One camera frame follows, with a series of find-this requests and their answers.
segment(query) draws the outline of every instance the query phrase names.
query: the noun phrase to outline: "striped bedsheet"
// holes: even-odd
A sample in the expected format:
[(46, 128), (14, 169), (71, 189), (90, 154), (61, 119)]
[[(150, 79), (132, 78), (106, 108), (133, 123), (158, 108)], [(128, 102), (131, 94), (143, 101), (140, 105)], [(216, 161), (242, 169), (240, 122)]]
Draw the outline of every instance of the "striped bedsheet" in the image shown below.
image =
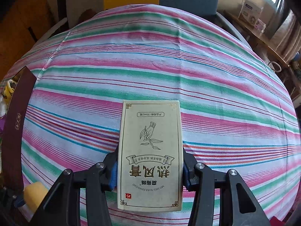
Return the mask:
[[(183, 145), (198, 161), (241, 174), (266, 215), (283, 219), (300, 181), (300, 138), (282, 82), (261, 59), (212, 23), (158, 5), (106, 10), (37, 45), (17, 61), (37, 82), (22, 138), (24, 184), (50, 188), (65, 168), (87, 169), (115, 150), (122, 101), (179, 100)], [(183, 210), (138, 213), (117, 209), (106, 193), (113, 225), (186, 225)], [(85, 190), (80, 214), (87, 225)], [(213, 225), (219, 221), (215, 193)]]

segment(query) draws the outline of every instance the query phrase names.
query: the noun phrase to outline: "metal screw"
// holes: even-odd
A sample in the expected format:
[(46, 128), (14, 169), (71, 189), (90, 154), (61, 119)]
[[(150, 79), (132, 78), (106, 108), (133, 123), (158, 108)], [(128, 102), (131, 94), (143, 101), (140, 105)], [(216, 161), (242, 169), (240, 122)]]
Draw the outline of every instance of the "metal screw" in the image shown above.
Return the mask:
[(197, 163), (195, 166), (199, 169), (203, 169), (205, 167), (205, 165), (201, 162)]
[(65, 169), (63, 173), (65, 175), (69, 175), (71, 173), (71, 169)]
[(230, 169), (230, 170), (229, 170), (229, 173), (230, 173), (232, 176), (237, 175), (237, 171), (234, 170), (234, 169)]
[(102, 168), (104, 168), (104, 163), (103, 162), (96, 163), (96, 167), (98, 169), (102, 169)]

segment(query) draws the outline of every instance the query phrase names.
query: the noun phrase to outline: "wooden furniture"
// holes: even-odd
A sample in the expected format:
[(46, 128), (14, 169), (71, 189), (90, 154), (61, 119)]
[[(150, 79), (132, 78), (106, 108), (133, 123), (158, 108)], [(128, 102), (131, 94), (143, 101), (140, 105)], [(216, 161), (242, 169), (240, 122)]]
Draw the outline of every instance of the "wooden furniture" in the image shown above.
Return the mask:
[(0, 79), (52, 26), (47, 0), (16, 0), (0, 21)]
[(281, 63), (282, 67), (288, 67), (288, 63), (286, 63), (283, 60), (283, 58), (281, 58), (281, 56), (273, 49), (275, 48), (275, 46), (264, 34), (262, 34), (259, 30), (255, 29), (248, 23), (239, 19), (237, 16), (234, 16), (233, 14), (227, 12), (226, 10), (224, 11), (224, 15), (226, 19), (228, 19), (230, 22), (237, 23), (248, 35), (250, 35), (251, 41), (249, 42), (249, 44), (252, 47), (252, 49), (254, 49), (257, 46), (257, 44), (260, 44), (267, 50), (268, 54), (271, 54)]
[(295, 76), (294, 71), (289, 63), (285, 62), (283, 58), (273, 49), (275, 48), (275, 45), (273, 45), (270, 40), (259, 30), (239, 19), (237, 16), (227, 12), (226, 10), (224, 11), (224, 16), (230, 22), (238, 24), (250, 36), (248, 43), (250, 44), (252, 49), (260, 44), (266, 49), (269, 55), (271, 55), (273, 58), (275, 58), (276, 61), (280, 63), (282, 67), (282, 73), (278, 74), (278, 76), (285, 84), (285, 87), (290, 93), (291, 98), (293, 99), (296, 97), (296, 95), (301, 94), (301, 83)]

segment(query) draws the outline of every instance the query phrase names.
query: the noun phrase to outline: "window curtain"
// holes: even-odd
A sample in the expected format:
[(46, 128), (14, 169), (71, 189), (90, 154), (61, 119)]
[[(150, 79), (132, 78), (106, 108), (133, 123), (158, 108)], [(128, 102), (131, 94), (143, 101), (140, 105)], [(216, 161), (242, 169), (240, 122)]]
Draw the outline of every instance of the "window curtain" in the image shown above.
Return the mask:
[(279, 29), (289, 13), (288, 4), (284, 0), (276, 1), (276, 13), (272, 16), (265, 29), (265, 36), (269, 39), (273, 37), (275, 32)]
[(301, 48), (301, 25), (291, 10), (270, 42), (286, 62), (290, 62)]

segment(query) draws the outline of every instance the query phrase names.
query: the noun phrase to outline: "hand illustration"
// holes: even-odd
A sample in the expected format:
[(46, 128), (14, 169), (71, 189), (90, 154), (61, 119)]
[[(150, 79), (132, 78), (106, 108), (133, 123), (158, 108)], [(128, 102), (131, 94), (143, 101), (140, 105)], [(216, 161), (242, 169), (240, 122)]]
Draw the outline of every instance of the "hand illustration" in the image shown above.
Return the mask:
[(145, 126), (145, 128), (141, 131), (141, 133), (140, 133), (140, 139), (143, 136), (144, 137), (143, 141), (148, 141), (149, 142), (149, 143), (141, 143), (141, 144), (142, 145), (149, 145), (149, 144), (151, 144), (151, 146), (152, 146), (153, 149), (160, 149), (157, 146), (154, 146), (153, 143), (161, 143), (163, 141), (157, 140), (157, 139), (151, 139), (151, 136), (153, 134), (155, 126), (156, 126), (156, 124), (151, 121), (149, 128), (146, 129), (146, 126)]
[(149, 128), (144, 132), (144, 141), (147, 141), (152, 136), (155, 126), (156, 124), (151, 121)]

